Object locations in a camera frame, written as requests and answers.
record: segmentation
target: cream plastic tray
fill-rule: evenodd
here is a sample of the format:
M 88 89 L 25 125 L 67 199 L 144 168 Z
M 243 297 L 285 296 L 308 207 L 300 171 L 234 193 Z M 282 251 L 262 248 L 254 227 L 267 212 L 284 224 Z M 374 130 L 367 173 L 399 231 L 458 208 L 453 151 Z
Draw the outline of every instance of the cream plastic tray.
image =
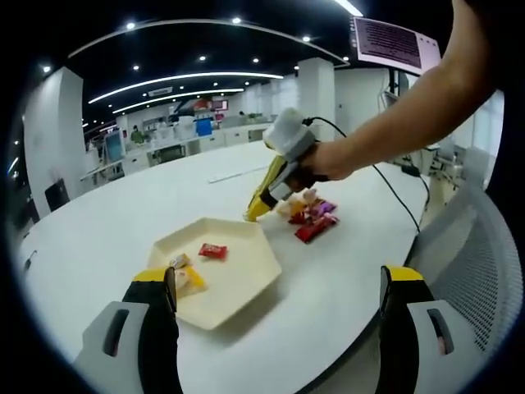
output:
M 227 246 L 224 262 L 199 256 L 203 243 Z M 191 258 L 208 289 L 179 300 L 176 315 L 205 330 L 224 323 L 281 274 L 257 223 L 200 219 L 155 242 L 148 267 L 168 265 L 183 253 Z

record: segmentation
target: curved ceiling lighting strip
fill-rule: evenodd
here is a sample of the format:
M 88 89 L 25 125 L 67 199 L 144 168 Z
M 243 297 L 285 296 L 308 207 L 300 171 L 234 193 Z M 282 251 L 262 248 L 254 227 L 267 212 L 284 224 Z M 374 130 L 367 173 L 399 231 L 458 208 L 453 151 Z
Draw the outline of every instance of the curved ceiling lighting strip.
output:
M 244 92 L 244 89 L 201 90 L 200 92 L 189 92 L 189 93 L 173 94 L 172 96 L 166 96 L 166 97 L 161 97 L 161 98 L 154 98 L 153 100 L 143 101 L 142 103 L 129 105 L 127 107 L 123 107 L 123 108 L 117 109 L 116 111 L 113 111 L 113 113 L 126 111 L 128 109 L 140 107 L 141 105 L 156 103 L 156 102 L 162 101 L 162 100 L 177 99 L 179 97 L 196 96 L 198 94 L 239 93 L 239 92 Z
M 291 39 L 292 41 L 295 41 L 296 43 L 299 43 L 299 44 L 302 44 L 302 45 L 307 45 L 310 48 L 314 48 L 317 51 L 321 51 L 321 52 L 325 53 L 326 55 L 331 56 L 334 59 L 337 59 L 339 62 L 341 62 L 341 63 L 343 63 L 343 64 L 345 64 L 347 66 L 350 65 L 350 63 L 347 62 L 346 60 L 343 60 L 342 57 L 337 56 L 336 54 L 334 54 L 334 53 L 332 53 L 330 51 L 327 51 L 326 49 L 321 48 L 321 47 L 317 46 L 316 44 L 312 44 L 311 42 L 304 42 L 302 39 L 294 37 L 293 35 L 282 33 L 282 32 L 277 31 L 277 30 L 267 29 L 266 27 L 260 27 L 260 26 L 256 26 L 256 25 L 249 25 L 249 24 L 246 24 L 246 23 L 235 24 L 233 22 L 222 21 L 222 20 L 218 20 L 218 19 L 171 19 L 169 21 L 157 21 L 157 22 L 143 23 L 142 25 L 141 24 L 135 24 L 135 28 L 132 29 L 132 30 L 128 30 L 126 27 L 124 27 L 121 30 L 115 31 L 115 32 L 110 33 L 110 34 L 106 34 L 106 35 L 104 35 L 103 37 L 101 37 L 99 39 L 95 39 L 94 41 L 91 41 L 90 43 L 88 43 L 88 44 L 84 45 L 83 47 L 80 47 L 80 48 L 76 49 L 75 51 L 73 51 L 72 53 L 70 53 L 67 56 L 67 58 L 71 59 L 72 57 L 74 57 L 75 55 L 78 55 L 79 53 L 81 53 L 85 49 L 87 49 L 89 47 L 92 47 L 92 46 L 94 46 L 96 44 L 99 44 L 102 41 L 105 41 L 107 39 L 111 39 L 113 37 L 117 37 L 118 35 L 121 35 L 121 34 L 130 33 L 131 31 L 134 31 L 134 30 L 147 29 L 148 27 L 156 27 L 156 26 L 164 26 L 164 25 L 188 25 L 188 24 L 225 25 L 225 26 L 233 26 L 233 27 L 236 27 L 236 28 L 244 27 L 245 29 L 258 30 L 258 31 L 262 31 L 264 33 L 279 35 L 279 36 L 281 36 L 281 37 L 283 37 L 285 39 Z
M 138 84 L 125 86 L 124 88 L 120 88 L 117 90 L 113 90 L 112 92 L 105 93 L 102 96 L 95 97 L 94 99 L 89 101 L 89 104 L 96 103 L 99 100 L 105 99 L 106 97 L 113 96 L 114 94 L 124 92 L 129 89 L 139 88 L 140 86 L 145 86 L 149 84 L 155 84 L 157 82 L 165 82 L 167 80 L 183 80 L 186 78 L 199 78 L 203 76 L 247 76 L 251 78 L 273 78 L 276 80 L 282 80 L 283 76 L 275 76 L 273 74 L 261 74 L 259 72 L 200 72 L 197 74 L 185 74 L 181 76 L 167 76 L 165 78 L 158 78 L 156 80 L 146 80 L 145 82 L 140 82 Z

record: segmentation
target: office chair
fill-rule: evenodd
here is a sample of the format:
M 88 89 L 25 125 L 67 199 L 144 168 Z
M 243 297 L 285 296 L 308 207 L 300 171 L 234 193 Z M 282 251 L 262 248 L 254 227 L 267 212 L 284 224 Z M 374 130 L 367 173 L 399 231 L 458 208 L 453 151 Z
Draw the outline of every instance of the office chair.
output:
M 454 168 L 456 164 L 456 154 L 455 154 L 455 143 L 452 137 L 444 138 L 439 143 L 440 147 L 436 152 L 436 157 L 434 158 L 439 167 L 433 168 L 437 170 L 445 179 L 451 180 L 452 176 L 447 173 L 449 168 Z
M 486 364 L 518 318 L 523 282 L 510 230 L 482 188 L 463 184 L 418 235 L 409 267 L 467 319 Z
M 456 173 L 459 174 L 460 181 L 467 181 L 470 185 L 479 186 L 485 189 L 486 174 L 489 169 L 491 155 L 484 150 L 470 147 L 465 152 L 465 159 L 462 166 L 456 166 Z

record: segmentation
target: red candy wrapper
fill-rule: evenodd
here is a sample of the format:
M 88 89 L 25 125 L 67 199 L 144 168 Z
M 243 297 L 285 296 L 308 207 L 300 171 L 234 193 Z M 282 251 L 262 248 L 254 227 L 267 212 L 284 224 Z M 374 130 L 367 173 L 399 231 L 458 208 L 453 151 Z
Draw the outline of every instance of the red candy wrapper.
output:
M 335 216 L 325 213 L 318 220 L 312 224 L 306 224 L 295 232 L 302 242 L 305 244 L 310 243 L 316 236 L 321 235 L 323 232 L 328 230 L 330 227 L 336 225 L 339 219 Z
M 199 256 L 206 256 L 211 259 L 224 259 L 228 248 L 212 244 L 203 244 L 199 251 Z

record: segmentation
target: white pillar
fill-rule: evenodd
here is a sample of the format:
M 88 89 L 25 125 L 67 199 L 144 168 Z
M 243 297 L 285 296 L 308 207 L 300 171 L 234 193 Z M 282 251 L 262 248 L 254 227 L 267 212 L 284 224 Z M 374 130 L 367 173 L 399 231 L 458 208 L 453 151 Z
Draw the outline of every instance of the white pillar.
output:
M 336 121 L 336 80 L 334 65 L 319 57 L 299 62 L 299 110 L 306 117 Z M 314 123 L 322 141 L 332 141 L 336 131 L 324 122 Z
M 82 194 L 82 84 L 78 75 L 62 68 L 33 91 L 25 109 L 25 165 L 40 218 L 50 213 L 45 190 L 59 179 L 70 199 Z

